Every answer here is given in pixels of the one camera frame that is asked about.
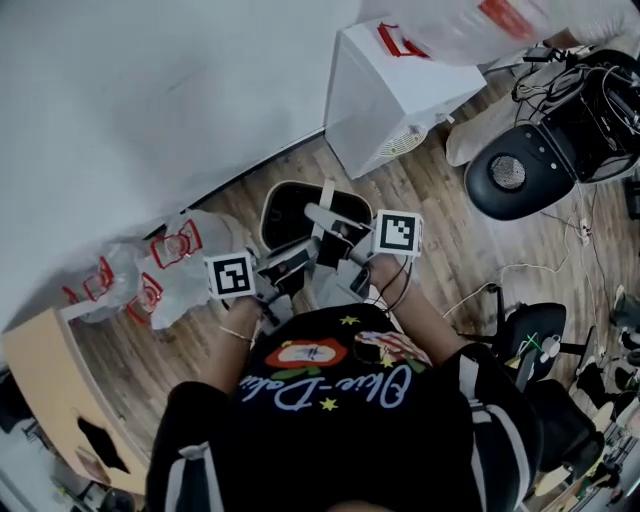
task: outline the white wall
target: white wall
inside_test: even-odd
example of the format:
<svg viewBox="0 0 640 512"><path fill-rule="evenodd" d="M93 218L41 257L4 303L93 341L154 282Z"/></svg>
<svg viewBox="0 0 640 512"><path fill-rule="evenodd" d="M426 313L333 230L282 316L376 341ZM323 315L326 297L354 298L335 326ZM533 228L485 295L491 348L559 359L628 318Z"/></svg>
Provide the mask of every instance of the white wall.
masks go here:
<svg viewBox="0 0 640 512"><path fill-rule="evenodd" d="M49 300L38 290L71 254L148 232L321 129L336 31L383 13L380 0L0 0L0 331Z"/></svg>

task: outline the black t-shirt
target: black t-shirt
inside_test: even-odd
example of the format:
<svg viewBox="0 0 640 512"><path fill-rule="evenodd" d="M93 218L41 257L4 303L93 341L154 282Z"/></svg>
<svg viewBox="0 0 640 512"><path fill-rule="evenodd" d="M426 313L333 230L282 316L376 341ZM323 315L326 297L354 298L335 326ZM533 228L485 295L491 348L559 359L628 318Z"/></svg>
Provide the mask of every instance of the black t-shirt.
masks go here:
<svg viewBox="0 0 640 512"><path fill-rule="evenodd" d="M462 352L479 364L478 398L517 425L533 478L540 432L531 408L485 347ZM346 501L481 510L459 359L433 369L374 306L297 316L256 344L231 398L195 382L172 391L147 477L148 510L163 510L178 450L205 441L227 512L322 511ZM494 478L507 487L510 476Z"/></svg>

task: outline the bracelet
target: bracelet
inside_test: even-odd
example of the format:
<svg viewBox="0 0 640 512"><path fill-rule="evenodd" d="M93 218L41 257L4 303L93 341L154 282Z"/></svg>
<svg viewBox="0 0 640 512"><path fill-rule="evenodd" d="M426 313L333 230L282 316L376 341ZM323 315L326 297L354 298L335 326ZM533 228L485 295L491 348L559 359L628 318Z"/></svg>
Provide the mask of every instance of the bracelet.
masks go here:
<svg viewBox="0 0 640 512"><path fill-rule="evenodd" d="M238 334L235 331L232 331L231 329L227 329L226 327L219 325L218 326L220 328L220 330L222 332L226 332L227 334L231 334L231 336L235 336L236 338L240 338L241 340L244 341L248 341L249 343L253 343L253 340L251 338L247 338L246 336L243 336L242 334Z"/></svg>

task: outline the electrical outlet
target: electrical outlet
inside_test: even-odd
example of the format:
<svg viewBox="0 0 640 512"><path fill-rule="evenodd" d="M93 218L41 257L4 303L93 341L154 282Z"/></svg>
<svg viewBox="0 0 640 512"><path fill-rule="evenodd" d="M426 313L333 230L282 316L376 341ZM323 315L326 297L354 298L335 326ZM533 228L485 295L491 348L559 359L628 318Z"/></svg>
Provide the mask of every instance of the electrical outlet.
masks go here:
<svg viewBox="0 0 640 512"><path fill-rule="evenodd" d="M591 236L591 230L587 219L580 219L580 236L582 237L582 245L589 245L589 237Z"/></svg>

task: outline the red logo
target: red logo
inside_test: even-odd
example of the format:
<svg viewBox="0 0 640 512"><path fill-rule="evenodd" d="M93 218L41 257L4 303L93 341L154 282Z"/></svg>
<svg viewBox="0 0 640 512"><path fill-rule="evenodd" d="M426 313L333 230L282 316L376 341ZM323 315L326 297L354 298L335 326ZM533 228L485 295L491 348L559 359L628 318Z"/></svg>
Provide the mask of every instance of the red logo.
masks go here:
<svg viewBox="0 0 640 512"><path fill-rule="evenodd" d="M151 253L158 267L165 269L185 256L202 249L202 239L193 220L188 220L176 235L151 242Z"/></svg>
<svg viewBox="0 0 640 512"><path fill-rule="evenodd" d="M94 274L82 283L82 287L93 302L96 302L100 297L109 291L113 286L113 270L109 266L107 260L102 256L100 258L100 266L98 273Z"/></svg>
<svg viewBox="0 0 640 512"><path fill-rule="evenodd" d="M67 300L69 301L69 304L73 305L73 304L78 304L80 302L80 299L78 298L78 296L68 286L63 286L62 292L67 296Z"/></svg>
<svg viewBox="0 0 640 512"><path fill-rule="evenodd" d="M162 299L162 286L146 272L140 276L142 279L142 291L127 304L127 312L141 324L146 324L149 315L153 313Z"/></svg>
<svg viewBox="0 0 640 512"><path fill-rule="evenodd" d="M484 0L479 6L491 21L519 41L526 41L535 36L535 31L509 0Z"/></svg>

